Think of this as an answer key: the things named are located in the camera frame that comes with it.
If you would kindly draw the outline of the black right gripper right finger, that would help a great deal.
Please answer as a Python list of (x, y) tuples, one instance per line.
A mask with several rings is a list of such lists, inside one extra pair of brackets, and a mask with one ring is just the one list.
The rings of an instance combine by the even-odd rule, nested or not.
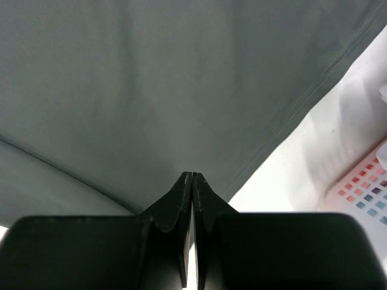
[(240, 213), (194, 173), (199, 289), (385, 289), (360, 224), (342, 213)]

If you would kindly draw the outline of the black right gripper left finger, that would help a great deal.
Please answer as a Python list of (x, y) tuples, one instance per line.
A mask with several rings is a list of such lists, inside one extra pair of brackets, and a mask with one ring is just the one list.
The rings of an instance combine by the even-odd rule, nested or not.
[(1, 242), (2, 289), (183, 289), (192, 174), (137, 216), (29, 216)]

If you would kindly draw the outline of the dark grey t-shirt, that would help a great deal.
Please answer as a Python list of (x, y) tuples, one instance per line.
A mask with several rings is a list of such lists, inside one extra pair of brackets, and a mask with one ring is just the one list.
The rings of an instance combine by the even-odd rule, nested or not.
[(230, 199), (386, 27), (385, 1), (2, 1), (1, 225)]

